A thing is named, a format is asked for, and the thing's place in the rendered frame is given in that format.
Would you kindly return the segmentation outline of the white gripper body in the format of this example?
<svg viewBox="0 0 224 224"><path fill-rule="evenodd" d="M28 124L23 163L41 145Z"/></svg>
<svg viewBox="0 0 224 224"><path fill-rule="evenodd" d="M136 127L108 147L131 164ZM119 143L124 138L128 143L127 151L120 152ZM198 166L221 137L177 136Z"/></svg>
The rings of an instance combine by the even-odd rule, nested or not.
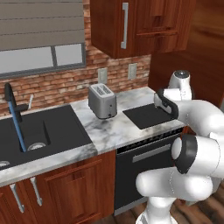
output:
<svg viewBox="0 0 224 224"><path fill-rule="evenodd" d="M163 88L160 88L154 94L154 105L156 107L160 107L174 119L177 119L179 116L178 106L173 101L165 97L165 90Z"/></svg>

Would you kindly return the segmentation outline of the black sink basin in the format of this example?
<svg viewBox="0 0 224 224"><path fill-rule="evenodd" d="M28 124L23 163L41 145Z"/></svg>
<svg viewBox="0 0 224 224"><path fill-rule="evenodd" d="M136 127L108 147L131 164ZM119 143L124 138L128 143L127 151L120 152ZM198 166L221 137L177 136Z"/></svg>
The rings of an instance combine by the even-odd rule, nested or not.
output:
<svg viewBox="0 0 224 224"><path fill-rule="evenodd" d="M38 146L23 152L13 120L0 120L0 171L92 143L70 105L23 115L22 120L25 147Z"/></svg>

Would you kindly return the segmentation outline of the silver toaster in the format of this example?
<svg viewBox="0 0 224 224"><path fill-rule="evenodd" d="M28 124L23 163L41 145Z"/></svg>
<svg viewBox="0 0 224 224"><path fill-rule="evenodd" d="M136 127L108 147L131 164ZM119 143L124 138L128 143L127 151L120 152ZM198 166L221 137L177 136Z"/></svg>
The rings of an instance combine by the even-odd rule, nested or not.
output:
<svg viewBox="0 0 224 224"><path fill-rule="evenodd" d="M116 94L103 83L91 85L88 106L99 119L114 117L117 115Z"/></svg>

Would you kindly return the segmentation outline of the tall brown wooden panel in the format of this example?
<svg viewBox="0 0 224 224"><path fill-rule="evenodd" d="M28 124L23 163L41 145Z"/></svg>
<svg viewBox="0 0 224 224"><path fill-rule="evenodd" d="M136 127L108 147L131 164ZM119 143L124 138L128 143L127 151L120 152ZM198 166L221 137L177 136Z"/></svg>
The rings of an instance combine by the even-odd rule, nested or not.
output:
<svg viewBox="0 0 224 224"><path fill-rule="evenodd" d="M224 99L224 0L197 0L187 48L151 56L148 85L168 85L172 73L191 74L195 97L219 107Z"/></svg>

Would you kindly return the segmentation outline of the black dishwasher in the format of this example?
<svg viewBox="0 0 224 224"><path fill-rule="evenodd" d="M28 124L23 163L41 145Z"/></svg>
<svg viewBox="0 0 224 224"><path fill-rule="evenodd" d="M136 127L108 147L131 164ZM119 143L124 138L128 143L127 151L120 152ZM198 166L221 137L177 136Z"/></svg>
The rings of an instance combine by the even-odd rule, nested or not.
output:
<svg viewBox="0 0 224 224"><path fill-rule="evenodd" d="M147 201L136 188L138 173L173 166L171 148L135 163L132 163L133 157L166 144L172 147L173 141L181 136L182 131L182 128L171 130L116 150L114 215L124 213Z"/></svg>

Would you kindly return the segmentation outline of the brown base cupboard door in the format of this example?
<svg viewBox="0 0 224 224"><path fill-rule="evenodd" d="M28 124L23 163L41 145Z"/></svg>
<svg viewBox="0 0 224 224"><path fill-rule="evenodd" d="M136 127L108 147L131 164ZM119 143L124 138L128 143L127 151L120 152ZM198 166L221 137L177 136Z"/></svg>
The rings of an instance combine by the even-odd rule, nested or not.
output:
<svg viewBox="0 0 224 224"><path fill-rule="evenodd" d="M116 153L103 153L38 176L47 224L91 224L114 212Z"/></svg>
<svg viewBox="0 0 224 224"><path fill-rule="evenodd" d="M19 185L16 185L17 196L24 206L22 213L11 188L6 185L0 187L0 223L2 224L33 224L29 207Z"/></svg>

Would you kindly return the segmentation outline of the grey framed window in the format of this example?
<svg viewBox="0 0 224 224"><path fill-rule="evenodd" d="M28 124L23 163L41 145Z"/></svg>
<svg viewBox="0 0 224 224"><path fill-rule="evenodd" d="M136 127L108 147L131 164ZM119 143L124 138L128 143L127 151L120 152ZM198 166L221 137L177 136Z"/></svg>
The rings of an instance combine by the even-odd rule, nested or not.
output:
<svg viewBox="0 0 224 224"><path fill-rule="evenodd" d="M85 66L84 43L0 51L0 79Z"/></svg>

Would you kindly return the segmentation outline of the grey window blind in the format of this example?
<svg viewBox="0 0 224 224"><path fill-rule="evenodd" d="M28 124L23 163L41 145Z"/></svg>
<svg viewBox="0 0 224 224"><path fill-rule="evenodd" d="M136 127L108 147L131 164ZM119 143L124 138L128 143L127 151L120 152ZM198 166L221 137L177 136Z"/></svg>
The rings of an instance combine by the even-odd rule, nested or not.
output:
<svg viewBox="0 0 224 224"><path fill-rule="evenodd" d="M0 0L0 51L84 41L82 0Z"/></svg>

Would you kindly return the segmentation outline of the black and blue tap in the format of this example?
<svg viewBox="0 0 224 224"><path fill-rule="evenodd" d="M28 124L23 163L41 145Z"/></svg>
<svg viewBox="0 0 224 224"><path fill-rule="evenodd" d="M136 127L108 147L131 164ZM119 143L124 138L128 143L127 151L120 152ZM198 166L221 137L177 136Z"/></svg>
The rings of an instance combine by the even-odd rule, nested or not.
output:
<svg viewBox="0 0 224 224"><path fill-rule="evenodd" d="M30 101L28 104L25 103L17 105L11 84L7 82L4 84L4 98L8 102L9 111L12 115L12 120L14 122L22 152L26 152L25 142L19 124L22 122L21 112L24 112L32 107L33 95L30 96Z"/></svg>

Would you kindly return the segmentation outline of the grey wall socket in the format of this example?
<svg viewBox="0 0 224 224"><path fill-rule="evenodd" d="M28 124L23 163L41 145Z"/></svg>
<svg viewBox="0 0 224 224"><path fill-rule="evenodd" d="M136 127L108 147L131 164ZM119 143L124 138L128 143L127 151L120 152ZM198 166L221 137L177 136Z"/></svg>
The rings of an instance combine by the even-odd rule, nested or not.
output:
<svg viewBox="0 0 224 224"><path fill-rule="evenodd" d="M108 69L105 68L99 68L98 69L98 82L106 84L108 80Z"/></svg>
<svg viewBox="0 0 224 224"><path fill-rule="evenodd" d="M137 77L137 64L132 63L129 64L129 69L128 69L128 79L135 79Z"/></svg>

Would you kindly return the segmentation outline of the brown panelled wall cupboard door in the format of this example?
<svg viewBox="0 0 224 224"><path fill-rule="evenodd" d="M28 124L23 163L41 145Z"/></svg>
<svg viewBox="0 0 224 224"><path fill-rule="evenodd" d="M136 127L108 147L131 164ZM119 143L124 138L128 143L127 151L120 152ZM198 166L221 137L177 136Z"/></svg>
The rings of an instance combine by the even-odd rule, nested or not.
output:
<svg viewBox="0 0 224 224"><path fill-rule="evenodd" d="M135 53L186 49L196 0L136 0Z"/></svg>

